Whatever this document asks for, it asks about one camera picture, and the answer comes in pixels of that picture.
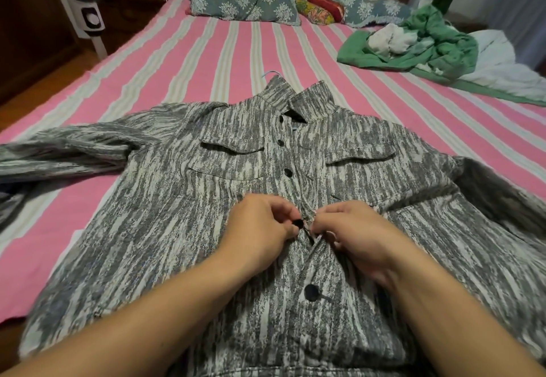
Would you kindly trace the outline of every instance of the person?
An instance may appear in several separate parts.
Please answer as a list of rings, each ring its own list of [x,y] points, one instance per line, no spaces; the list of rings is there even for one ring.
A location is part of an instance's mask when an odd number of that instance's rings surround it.
[[[160,375],[251,277],[266,270],[301,219],[294,204],[248,194],[230,211],[215,252],[142,298],[8,370],[2,377]],[[317,211],[328,237],[397,300],[445,376],[546,376],[527,350],[429,255],[361,201]]]

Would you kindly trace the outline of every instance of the hand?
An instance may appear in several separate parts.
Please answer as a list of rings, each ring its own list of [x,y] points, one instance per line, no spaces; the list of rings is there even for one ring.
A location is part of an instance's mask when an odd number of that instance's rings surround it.
[[[342,201],[317,210],[314,234],[327,233],[332,246],[351,258],[363,274],[392,290],[395,254],[418,249],[413,242],[363,201]]]
[[[266,270],[279,256],[287,239],[299,233],[293,220],[301,219],[290,201],[276,195],[246,194],[231,208],[219,253],[238,263],[250,277]]]

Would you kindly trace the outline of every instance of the red object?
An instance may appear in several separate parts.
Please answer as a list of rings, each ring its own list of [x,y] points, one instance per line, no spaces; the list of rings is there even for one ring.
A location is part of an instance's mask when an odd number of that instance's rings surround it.
[[[320,6],[323,9],[328,10],[336,22],[341,22],[345,14],[345,8],[339,4],[337,1],[333,0],[307,0],[317,6]]]

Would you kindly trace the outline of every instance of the forearm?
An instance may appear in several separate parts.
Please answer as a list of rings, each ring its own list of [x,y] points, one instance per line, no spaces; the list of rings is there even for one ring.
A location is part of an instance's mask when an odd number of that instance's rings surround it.
[[[392,292],[442,375],[546,375],[479,301],[420,249],[400,252],[395,265]]]
[[[6,373],[140,376],[166,368],[246,281],[219,255]]]

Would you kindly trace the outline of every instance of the wooden floor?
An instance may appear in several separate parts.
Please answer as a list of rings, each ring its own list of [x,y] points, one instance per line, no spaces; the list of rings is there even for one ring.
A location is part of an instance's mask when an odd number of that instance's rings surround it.
[[[85,51],[40,80],[29,89],[0,105],[0,131],[42,105],[98,63],[94,52]],[[0,373],[17,362],[17,346],[23,332],[24,318],[0,324]]]
[[[85,51],[61,66],[29,89],[0,105],[0,131],[42,105],[57,92],[98,63],[97,54]]]

